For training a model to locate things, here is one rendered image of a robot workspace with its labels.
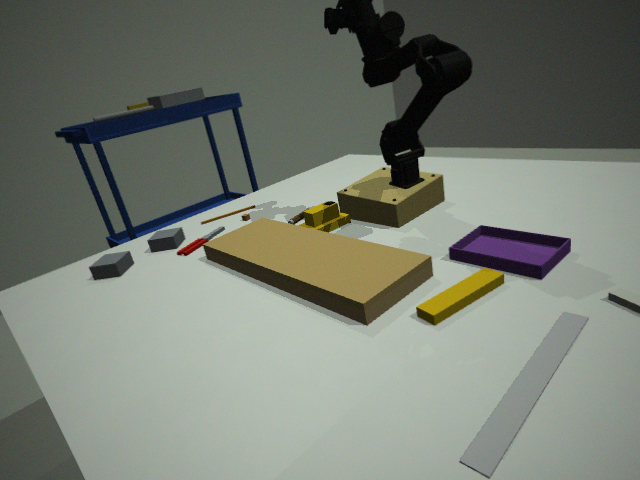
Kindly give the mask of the brown hexagonal wooden handle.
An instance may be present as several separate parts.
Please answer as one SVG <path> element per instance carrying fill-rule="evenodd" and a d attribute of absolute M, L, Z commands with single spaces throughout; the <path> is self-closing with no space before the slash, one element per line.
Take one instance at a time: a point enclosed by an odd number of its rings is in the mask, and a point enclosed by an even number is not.
<path fill-rule="evenodd" d="M 300 214 L 298 214 L 295 217 L 293 217 L 292 219 L 290 219 L 290 221 L 288 221 L 288 223 L 289 224 L 296 224 L 297 222 L 299 222 L 302 219 L 304 219 L 303 212 L 301 212 Z"/>

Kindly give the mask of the purple shallow tray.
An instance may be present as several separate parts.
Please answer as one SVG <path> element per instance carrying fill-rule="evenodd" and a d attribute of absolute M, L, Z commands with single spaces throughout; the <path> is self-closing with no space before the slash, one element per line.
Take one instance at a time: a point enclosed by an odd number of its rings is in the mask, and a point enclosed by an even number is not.
<path fill-rule="evenodd" d="M 450 260 L 542 280 L 571 251 L 571 238 L 480 225 L 448 249 Z"/>

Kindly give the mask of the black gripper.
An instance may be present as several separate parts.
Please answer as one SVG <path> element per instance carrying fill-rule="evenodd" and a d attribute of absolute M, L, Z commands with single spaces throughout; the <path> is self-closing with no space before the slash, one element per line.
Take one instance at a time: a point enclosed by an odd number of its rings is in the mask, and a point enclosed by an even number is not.
<path fill-rule="evenodd" d="M 342 9 L 346 10 L 345 6 L 350 4 L 352 6 L 354 20 L 352 33 L 357 35 L 366 28 L 371 27 L 381 18 L 379 13 L 376 14 L 372 1 L 373 0 L 338 0 L 336 9 L 342 7 Z"/>

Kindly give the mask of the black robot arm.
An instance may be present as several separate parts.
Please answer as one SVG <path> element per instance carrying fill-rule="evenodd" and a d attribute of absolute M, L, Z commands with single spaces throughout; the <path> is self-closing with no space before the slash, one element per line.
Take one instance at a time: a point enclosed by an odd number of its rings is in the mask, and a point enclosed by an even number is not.
<path fill-rule="evenodd" d="M 325 9 L 324 27 L 330 34 L 339 28 L 348 28 L 351 33 L 353 10 L 351 4 L 345 8 Z M 387 123 L 380 138 L 384 161 L 391 165 L 389 185 L 408 189 L 424 181 L 419 177 L 418 158 L 424 156 L 425 149 L 417 131 L 442 98 L 469 79 L 473 62 L 467 52 L 431 34 L 412 38 L 400 48 L 404 29 L 402 16 L 388 12 L 356 36 L 364 55 L 363 79 L 369 87 L 393 82 L 414 64 L 421 77 L 423 85 L 401 119 Z M 411 151 L 395 156 L 407 150 Z"/>

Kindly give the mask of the tan rectangular wooden panel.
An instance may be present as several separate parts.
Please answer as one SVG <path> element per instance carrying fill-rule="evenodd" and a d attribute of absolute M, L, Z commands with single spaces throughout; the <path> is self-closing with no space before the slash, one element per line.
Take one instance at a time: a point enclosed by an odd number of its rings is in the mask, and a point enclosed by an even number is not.
<path fill-rule="evenodd" d="M 430 255 L 267 218 L 203 247 L 208 260 L 364 325 L 433 276 Z"/>

